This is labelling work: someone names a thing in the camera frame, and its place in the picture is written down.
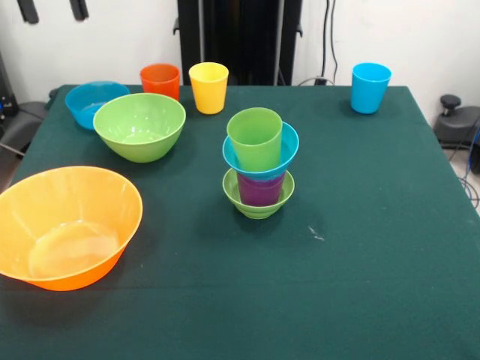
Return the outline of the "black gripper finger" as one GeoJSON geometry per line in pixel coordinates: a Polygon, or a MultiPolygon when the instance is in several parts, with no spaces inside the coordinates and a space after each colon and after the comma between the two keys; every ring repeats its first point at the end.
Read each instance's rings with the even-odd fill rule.
{"type": "Polygon", "coordinates": [[[39,17],[33,0],[17,0],[22,19],[28,24],[38,24],[39,17]]]}
{"type": "Polygon", "coordinates": [[[76,21],[84,21],[89,17],[86,0],[70,0],[70,7],[76,21]]]}

